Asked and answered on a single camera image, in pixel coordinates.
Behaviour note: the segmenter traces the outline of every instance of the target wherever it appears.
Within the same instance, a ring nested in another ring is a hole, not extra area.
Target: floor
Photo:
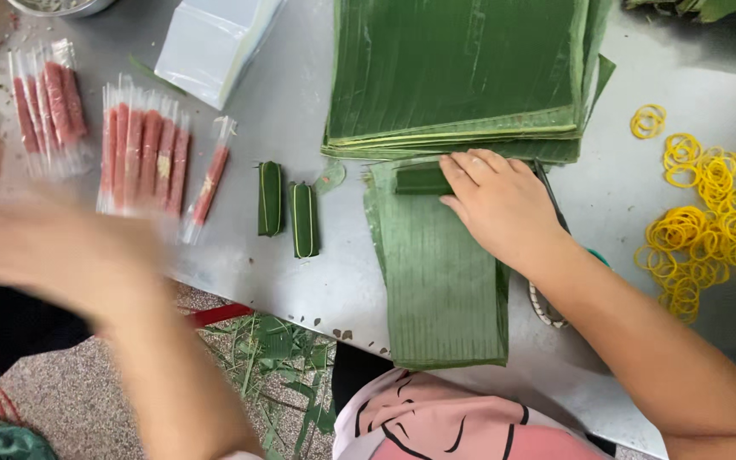
[[[225,299],[186,286],[178,288],[181,307],[206,309],[226,304]],[[221,349],[223,343],[204,338]],[[22,421],[43,434],[61,460],[141,460],[144,458],[128,401],[121,392],[118,373],[106,343],[91,338],[71,350],[22,359],[0,378]],[[288,391],[280,382],[265,382],[262,393],[281,401],[281,414],[269,421],[277,425],[273,445],[283,458],[293,456],[293,440],[302,425],[305,398]],[[252,424],[261,438],[267,433],[260,402],[247,404]],[[332,435],[310,431],[299,457],[331,458]],[[633,451],[619,449],[618,458],[646,460]]]

